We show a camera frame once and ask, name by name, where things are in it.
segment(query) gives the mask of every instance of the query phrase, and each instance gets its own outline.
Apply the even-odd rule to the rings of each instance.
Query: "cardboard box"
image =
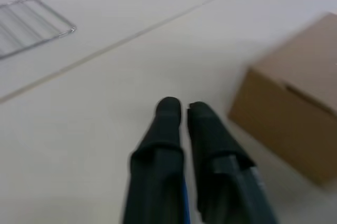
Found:
[[[253,65],[229,117],[313,182],[337,178],[337,16]]]

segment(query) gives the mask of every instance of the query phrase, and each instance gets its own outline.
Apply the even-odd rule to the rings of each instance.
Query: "white table surface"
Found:
[[[128,155],[168,95],[214,107],[259,164],[281,223],[336,222],[335,193],[225,118],[247,65],[336,0],[43,1],[78,30],[0,61],[1,223],[118,223]],[[185,123],[182,141],[200,223]]]

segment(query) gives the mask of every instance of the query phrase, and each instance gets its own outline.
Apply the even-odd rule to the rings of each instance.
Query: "brown cardboard box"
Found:
[[[253,65],[229,117],[313,182],[337,178],[337,15]]]

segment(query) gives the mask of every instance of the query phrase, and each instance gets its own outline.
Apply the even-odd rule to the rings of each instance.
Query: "metal wire rack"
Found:
[[[40,0],[0,5],[0,59],[73,33],[76,26]]]

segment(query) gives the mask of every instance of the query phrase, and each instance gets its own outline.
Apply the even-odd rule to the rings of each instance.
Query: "box flap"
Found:
[[[337,113],[337,15],[328,14],[253,66]]]

